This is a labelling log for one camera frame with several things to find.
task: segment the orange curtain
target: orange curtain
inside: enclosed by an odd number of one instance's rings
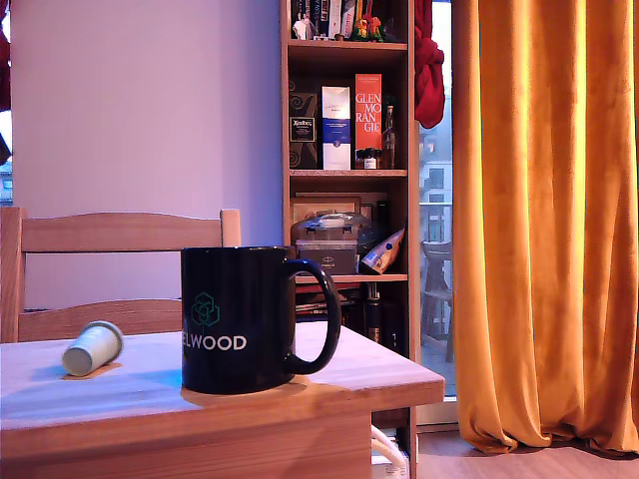
[[[452,16],[462,436],[639,452],[633,3],[454,0]]]

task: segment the paper cup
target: paper cup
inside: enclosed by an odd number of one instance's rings
[[[93,321],[64,352],[62,364],[69,374],[86,376],[118,357],[123,346],[118,326],[108,321]]]

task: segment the wooden shelf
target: wooden shelf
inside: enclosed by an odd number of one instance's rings
[[[414,119],[414,2],[387,2],[385,14],[393,19],[396,38],[405,43],[367,43],[297,40],[291,38],[291,1],[280,2],[281,95],[282,95],[282,162],[283,162],[283,237],[291,243],[292,204],[300,194],[320,194],[323,197],[361,196],[374,205],[388,200],[390,226],[407,229],[394,270],[407,274],[343,274],[333,280],[338,288],[349,288],[362,282],[384,282],[382,298],[405,306],[402,321],[406,355],[416,360],[420,351],[420,265],[419,224],[419,161],[418,128]],[[290,80],[320,86],[350,87],[351,120],[354,109],[355,75],[381,74],[382,93],[395,98],[394,127],[397,165],[406,170],[292,170],[290,168],[289,87]],[[321,128],[321,110],[317,112],[317,128]],[[298,291],[317,289],[312,276],[298,276]],[[410,455],[410,477],[416,477],[416,414],[415,408],[375,412],[373,422],[396,427],[401,445]]]
[[[339,186],[349,185],[353,188],[387,187],[389,182],[397,182],[408,177],[407,170],[290,170],[291,185],[304,186]]]
[[[336,274],[335,282],[394,282],[408,281],[407,274]],[[313,284],[317,280],[313,276],[296,276],[297,284]]]
[[[347,181],[353,179],[374,180],[389,178],[406,178],[407,170],[290,170],[292,178],[311,178],[314,181],[322,179],[335,180],[344,178]]]
[[[326,68],[345,73],[385,70],[406,58],[405,43],[327,42],[293,40],[288,43],[292,68]]]

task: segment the green cube logo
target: green cube logo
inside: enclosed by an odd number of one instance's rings
[[[198,326],[213,326],[220,321],[220,307],[205,292],[196,296],[196,302],[191,306],[191,319]]]

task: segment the chair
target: chair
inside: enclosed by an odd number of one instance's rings
[[[434,309],[438,301],[450,306],[450,323],[446,335],[446,362],[452,361],[452,289],[443,276],[443,263],[452,260],[452,242],[421,242],[421,250],[428,261],[424,301],[421,310],[421,330],[430,334],[434,326]]]
[[[73,338],[94,319],[112,321],[124,334],[177,331],[182,328],[182,306],[174,299],[105,301],[24,312],[27,254],[235,246],[241,244],[240,212],[222,210],[219,220],[142,213],[30,219],[22,208],[2,208],[0,241],[0,342]]]

